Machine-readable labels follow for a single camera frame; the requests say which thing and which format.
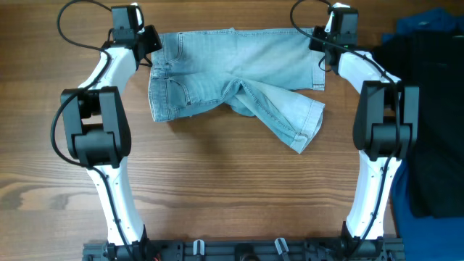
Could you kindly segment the light blue denim shorts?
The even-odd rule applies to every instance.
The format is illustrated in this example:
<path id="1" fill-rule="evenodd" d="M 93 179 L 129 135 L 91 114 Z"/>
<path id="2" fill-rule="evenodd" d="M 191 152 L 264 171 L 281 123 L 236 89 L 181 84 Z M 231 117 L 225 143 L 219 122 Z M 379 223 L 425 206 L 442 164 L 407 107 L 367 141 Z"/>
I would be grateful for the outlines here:
<path id="1" fill-rule="evenodd" d="M 227 104 L 257 117 L 297 153 L 320 130 L 324 103 L 301 90 L 322 91 L 320 52 L 309 49 L 312 28 L 198 30 L 164 33 L 152 54 L 148 97 L 156 122 Z"/>

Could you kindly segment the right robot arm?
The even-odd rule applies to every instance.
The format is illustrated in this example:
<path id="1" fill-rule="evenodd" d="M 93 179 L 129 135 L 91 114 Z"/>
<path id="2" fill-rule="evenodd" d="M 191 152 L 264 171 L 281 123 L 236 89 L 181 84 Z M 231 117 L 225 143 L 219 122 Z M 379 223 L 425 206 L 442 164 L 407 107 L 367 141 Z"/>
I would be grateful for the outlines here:
<path id="1" fill-rule="evenodd" d="M 417 140 L 419 88 L 387 72 L 369 51 L 356 50 L 354 30 L 317 26 L 311 39 L 310 50 L 324 52 L 331 70 L 360 94 L 352 131 L 360 171 L 339 251 L 346 257 L 375 257 L 384 245 L 384 212 L 393 178 Z"/>

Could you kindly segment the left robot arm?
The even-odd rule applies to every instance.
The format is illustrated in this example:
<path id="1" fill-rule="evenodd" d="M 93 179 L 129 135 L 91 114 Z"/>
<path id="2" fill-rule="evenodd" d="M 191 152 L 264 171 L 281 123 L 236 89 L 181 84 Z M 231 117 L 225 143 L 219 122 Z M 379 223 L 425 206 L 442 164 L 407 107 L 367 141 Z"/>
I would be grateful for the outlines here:
<path id="1" fill-rule="evenodd" d="M 141 60 L 162 44 L 152 25 L 112 34 L 88 79 L 62 92 L 56 116 L 63 118 L 70 154 L 63 160 L 85 168 L 94 182 L 107 222 L 107 256 L 119 259 L 148 243 L 128 180 L 131 130 L 121 94 Z"/>

